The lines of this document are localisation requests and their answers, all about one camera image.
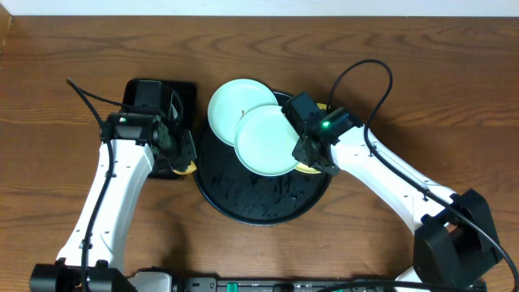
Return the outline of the yellow plate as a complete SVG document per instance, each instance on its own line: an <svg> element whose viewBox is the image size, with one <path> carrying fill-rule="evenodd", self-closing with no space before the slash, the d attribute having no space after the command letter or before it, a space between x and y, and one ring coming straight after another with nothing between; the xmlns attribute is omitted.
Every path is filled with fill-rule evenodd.
<svg viewBox="0 0 519 292"><path fill-rule="evenodd" d="M317 104L318 107L321 109L321 110L325 110L326 109L326 105L323 104L323 103L318 103ZM311 168L305 164L303 164L302 162L299 162L298 165L295 167L295 170L299 171L299 172L302 172L304 174L319 174L320 172L314 168Z"/></svg>

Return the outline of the green and yellow sponge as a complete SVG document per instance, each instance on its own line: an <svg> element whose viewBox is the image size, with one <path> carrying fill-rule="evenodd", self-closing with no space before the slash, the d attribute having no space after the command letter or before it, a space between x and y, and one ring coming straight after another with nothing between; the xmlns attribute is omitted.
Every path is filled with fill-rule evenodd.
<svg viewBox="0 0 519 292"><path fill-rule="evenodd" d="M178 175L188 175L188 174L192 174L196 170L197 170L196 164L193 161L191 161L185 167L181 167L181 168L178 168L178 169L173 169L173 172L175 174L178 174Z"/></svg>

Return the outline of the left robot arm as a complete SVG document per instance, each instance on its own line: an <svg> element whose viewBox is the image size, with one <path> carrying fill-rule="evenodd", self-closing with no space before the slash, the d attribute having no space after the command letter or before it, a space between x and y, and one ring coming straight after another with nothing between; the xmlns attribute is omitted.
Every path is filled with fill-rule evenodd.
<svg viewBox="0 0 519 292"><path fill-rule="evenodd" d="M99 161L75 228L52 264L36 264L32 291L174 291L163 268L123 274L127 233L147 178L178 179L195 171L191 135L196 86L132 79L119 111L98 121Z"/></svg>

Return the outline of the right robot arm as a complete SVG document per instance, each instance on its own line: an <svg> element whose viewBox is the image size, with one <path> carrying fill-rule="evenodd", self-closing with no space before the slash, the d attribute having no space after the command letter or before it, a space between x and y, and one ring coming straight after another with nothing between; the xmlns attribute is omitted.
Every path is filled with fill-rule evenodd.
<svg viewBox="0 0 519 292"><path fill-rule="evenodd" d="M299 139L294 158L332 176L345 171L375 192L414 236L411 266L397 279L464 289L503 258L487 201L431 181L342 108L321 109L306 93L282 102Z"/></svg>

